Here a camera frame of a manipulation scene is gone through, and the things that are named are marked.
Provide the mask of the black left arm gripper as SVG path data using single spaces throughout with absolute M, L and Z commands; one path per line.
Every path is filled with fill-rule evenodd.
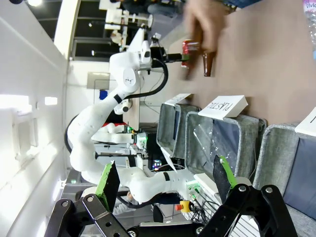
M 168 62 L 185 62 L 189 60 L 188 54 L 172 53 L 167 54 L 164 47 L 153 46 L 151 50 L 152 69 L 167 68 Z

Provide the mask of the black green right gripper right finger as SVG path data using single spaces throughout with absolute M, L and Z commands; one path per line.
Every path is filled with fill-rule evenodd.
M 222 205 L 202 229 L 200 237 L 228 237 L 241 216 L 250 216 L 262 237 L 296 237 L 298 234 L 279 188 L 261 189 L 237 181 L 224 156 L 215 156 L 213 178 Z

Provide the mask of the person's hand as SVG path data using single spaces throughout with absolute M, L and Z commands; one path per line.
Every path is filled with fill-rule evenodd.
M 183 13 L 186 33 L 192 36 L 198 22 L 203 32 L 202 48 L 207 52 L 215 52 L 225 28 L 226 15 L 226 6 L 220 0 L 188 0 Z

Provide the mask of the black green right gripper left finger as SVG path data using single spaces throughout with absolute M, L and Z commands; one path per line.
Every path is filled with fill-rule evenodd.
M 107 164 L 94 193 L 76 202 L 65 198 L 56 202 L 45 235 L 80 237 L 85 226 L 95 225 L 104 237 L 130 236 L 113 215 L 119 185 L 115 162 Z

